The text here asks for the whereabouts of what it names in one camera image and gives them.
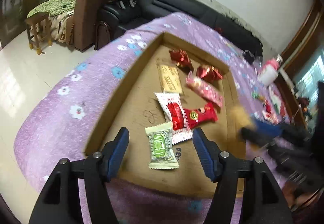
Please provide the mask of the person's right hand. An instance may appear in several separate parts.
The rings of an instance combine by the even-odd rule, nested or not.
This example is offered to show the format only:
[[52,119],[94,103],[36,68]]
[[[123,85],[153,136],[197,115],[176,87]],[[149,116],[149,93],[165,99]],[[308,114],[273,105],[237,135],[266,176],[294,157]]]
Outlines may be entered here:
[[304,192],[293,182],[287,181],[282,188],[284,197],[291,212],[303,209],[313,202],[317,202],[323,193],[323,188],[315,192]]

